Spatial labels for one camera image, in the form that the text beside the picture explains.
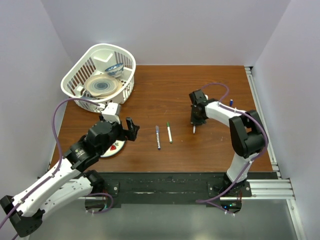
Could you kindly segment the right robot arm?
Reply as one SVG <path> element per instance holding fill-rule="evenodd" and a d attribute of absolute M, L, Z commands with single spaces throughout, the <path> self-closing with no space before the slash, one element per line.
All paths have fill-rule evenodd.
<path fill-rule="evenodd" d="M 252 163 L 268 148 L 269 140 L 260 116 L 255 110 L 238 110 L 217 99 L 208 99 L 201 89 L 191 92 L 189 98 L 190 123 L 194 127 L 205 124 L 207 119 L 216 120 L 229 127 L 234 156 L 224 174 L 223 191 L 211 200 L 225 194 L 233 197 L 241 190 L 240 183 L 247 179 Z"/>

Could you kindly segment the white green pen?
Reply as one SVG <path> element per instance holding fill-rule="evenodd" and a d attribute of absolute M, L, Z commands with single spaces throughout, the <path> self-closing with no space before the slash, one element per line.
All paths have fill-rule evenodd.
<path fill-rule="evenodd" d="M 172 144 L 172 143 L 173 143 L 173 138 L 172 138 L 170 123 L 169 123 L 168 121 L 167 121 L 167 123 L 166 123 L 166 127 L 167 127 L 167 133 L 168 133 L 169 143 Z"/>

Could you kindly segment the white purple pen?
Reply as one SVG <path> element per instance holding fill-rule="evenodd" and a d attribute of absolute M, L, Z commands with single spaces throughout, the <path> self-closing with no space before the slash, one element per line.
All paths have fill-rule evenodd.
<path fill-rule="evenodd" d="M 157 149 L 161 150 L 161 143 L 160 143 L 160 129 L 159 126 L 155 126 L 155 134 L 156 134 L 156 143 L 157 143 Z"/>

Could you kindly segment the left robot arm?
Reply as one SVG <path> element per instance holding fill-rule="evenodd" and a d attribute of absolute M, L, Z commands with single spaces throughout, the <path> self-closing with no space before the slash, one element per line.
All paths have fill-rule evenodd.
<path fill-rule="evenodd" d="M 24 238 L 36 231 L 59 208 L 77 198 L 99 196 L 104 180 L 95 170 L 88 170 L 116 141 L 135 141 L 140 127 L 130 117 L 127 129 L 116 119 L 99 120 L 74 143 L 54 167 L 21 193 L 6 195 L 0 205 L 16 235 Z"/>

